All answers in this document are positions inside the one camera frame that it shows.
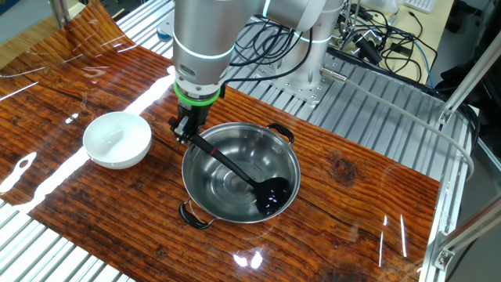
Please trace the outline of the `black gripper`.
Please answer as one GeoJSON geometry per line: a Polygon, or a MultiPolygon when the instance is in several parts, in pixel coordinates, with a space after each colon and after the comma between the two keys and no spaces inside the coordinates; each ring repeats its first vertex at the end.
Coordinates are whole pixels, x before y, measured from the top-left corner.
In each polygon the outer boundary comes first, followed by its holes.
{"type": "Polygon", "coordinates": [[[178,142],[187,144],[194,135],[199,133],[200,128],[207,121],[211,106],[211,103],[204,106],[194,106],[181,100],[178,101],[178,118],[170,117],[168,120],[170,129],[178,142]]]}

